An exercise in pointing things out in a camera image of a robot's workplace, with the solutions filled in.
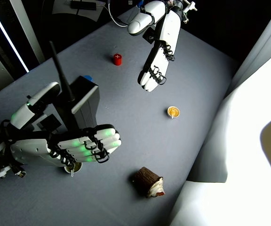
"white cream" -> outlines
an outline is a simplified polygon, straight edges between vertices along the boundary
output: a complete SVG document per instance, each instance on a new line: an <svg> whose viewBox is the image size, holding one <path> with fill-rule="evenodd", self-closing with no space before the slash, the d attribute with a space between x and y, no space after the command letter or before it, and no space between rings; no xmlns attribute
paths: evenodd
<svg viewBox="0 0 271 226"><path fill-rule="evenodd" d="M156 197L157 193L160 193L160 192L165 193L163 189L163 178L159 179L159 181L157 181L154 185L152 185L147 196Z"/></svg>

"red object with white cross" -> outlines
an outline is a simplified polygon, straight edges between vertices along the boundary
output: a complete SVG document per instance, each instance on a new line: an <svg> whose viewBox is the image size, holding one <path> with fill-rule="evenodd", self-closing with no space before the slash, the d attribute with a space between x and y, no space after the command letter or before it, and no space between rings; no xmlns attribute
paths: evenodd
<svg viewBox="0 0 271 226"><path fill-rule="evenodd" d="M113 63L116 66L120 66L122 64L122 56L119 53L113 55Z"/></svg>

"table surface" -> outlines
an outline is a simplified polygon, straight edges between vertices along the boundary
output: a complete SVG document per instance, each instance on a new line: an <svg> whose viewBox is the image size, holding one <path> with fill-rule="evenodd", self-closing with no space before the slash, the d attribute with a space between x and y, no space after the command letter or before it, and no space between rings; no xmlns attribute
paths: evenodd
<svg viewBox="0 0 271 226"><path fill-rule="evenodd" d="M70 83L90 75L99 85L97 123L113 124L122 146L104 164L84 163L73 178L53 167L25 166L24 178L9 173L0 179L0 226L166 224L237 64L181 30L166 84L148 93L137 76L151 48L108 23L58 54ZM115 53L121 66L112 63ZM52 81L58 74L49 59L0 91L0 122ZM171 105L181 111L174 120L166 115ZM128 178L143 166L164 177L166 195L137 194Z"/></svg>

